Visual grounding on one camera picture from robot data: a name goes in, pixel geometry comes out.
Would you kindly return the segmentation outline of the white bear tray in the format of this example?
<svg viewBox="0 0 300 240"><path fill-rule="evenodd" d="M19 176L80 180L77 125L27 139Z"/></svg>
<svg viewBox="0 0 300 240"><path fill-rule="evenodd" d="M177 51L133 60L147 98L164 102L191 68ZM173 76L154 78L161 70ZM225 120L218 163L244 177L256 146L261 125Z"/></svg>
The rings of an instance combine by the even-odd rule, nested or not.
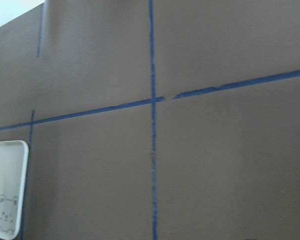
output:
<svg viewBox="0 0 300 240"><path fill-rule="evenodd" d="M25 141L0 141L1 240L13 240L20 231L28 156Z"/></svg>

